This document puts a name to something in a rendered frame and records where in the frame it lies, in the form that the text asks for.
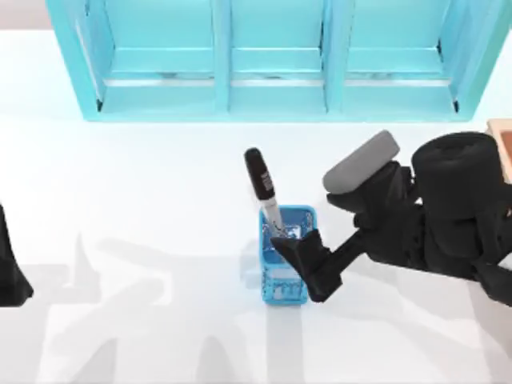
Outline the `salmon-coloured shallow box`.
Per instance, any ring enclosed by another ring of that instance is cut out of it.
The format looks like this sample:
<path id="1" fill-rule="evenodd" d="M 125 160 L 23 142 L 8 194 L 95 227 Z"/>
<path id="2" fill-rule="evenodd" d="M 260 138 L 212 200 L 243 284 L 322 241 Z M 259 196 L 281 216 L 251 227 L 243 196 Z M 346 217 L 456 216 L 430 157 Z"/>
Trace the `salmon-coloured shallow box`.
<path id="1" fill-rule="evenodd" d="M 496 141 L 504 178 L 512 184 L 512 118 L 488 120 L 486 132 Z"/>

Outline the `pale grey rounded box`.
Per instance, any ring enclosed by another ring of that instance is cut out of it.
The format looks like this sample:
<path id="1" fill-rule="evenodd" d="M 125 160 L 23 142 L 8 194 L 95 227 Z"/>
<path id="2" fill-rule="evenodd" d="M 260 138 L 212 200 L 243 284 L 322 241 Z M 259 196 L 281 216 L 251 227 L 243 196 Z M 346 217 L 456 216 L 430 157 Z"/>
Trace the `pale grey rounded box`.
<path id="1" fill-rule="evenodd" d="M 355 191 L 399 151 L 391 132 L 382 130 L 329 169 L 323 176 L 323 186 L 331 194 Z"/>

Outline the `blue mesh basket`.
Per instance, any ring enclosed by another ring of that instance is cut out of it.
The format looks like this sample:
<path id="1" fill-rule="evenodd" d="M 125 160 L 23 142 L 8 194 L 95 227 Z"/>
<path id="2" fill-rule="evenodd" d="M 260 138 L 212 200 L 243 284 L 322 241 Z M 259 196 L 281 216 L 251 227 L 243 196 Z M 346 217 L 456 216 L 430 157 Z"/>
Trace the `blue mesh basket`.
<path id="1" fill-rule="evenodd" d="M 312 206 L 280 206 L 289 238 L 301 239 L 317 228 L 316 212 Z M 262 300 L 273 306 L 300 306 L 308 301 L 306 284 L 271 244 L 272 232 L 263 212 L 259 214 L 259 265 L 261 269 Z"/>

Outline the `black marker pen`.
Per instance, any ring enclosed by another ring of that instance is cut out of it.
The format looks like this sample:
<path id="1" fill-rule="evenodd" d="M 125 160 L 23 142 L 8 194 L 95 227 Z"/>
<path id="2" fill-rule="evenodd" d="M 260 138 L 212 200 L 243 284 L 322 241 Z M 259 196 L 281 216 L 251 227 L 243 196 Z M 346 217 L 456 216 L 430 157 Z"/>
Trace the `black marker pen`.
<path id="1" fill-rule="evenodd" d="M 274 237 L 285 237 L 285 227 L 276 199 L 274 184 L 261 151 L 251 147 L 244 153 L 246 169 L 254 193 Z"/>

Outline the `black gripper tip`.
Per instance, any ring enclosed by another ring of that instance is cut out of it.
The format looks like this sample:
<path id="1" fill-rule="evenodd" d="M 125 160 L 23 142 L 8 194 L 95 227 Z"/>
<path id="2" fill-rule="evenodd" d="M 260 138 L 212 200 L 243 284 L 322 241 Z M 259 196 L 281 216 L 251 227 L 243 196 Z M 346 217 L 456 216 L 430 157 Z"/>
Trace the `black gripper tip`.
<path id="1" fill-rule="evenodd" d="M 20 307 L 33 295 L 34 289 L 14 256 L 5 211 L 0 204 L 0 308 Z"/>

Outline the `light blue rack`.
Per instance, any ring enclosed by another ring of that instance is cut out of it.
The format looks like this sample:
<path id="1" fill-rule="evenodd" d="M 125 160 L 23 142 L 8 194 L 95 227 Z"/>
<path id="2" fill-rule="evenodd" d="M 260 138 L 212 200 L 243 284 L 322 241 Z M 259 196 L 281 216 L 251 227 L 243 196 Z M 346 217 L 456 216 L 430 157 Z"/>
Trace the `light blue rack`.
<path id="1" fill-rule="evenodd" d="M 82 116 L 465 122 L 512 0 L 45 0 Z"/>

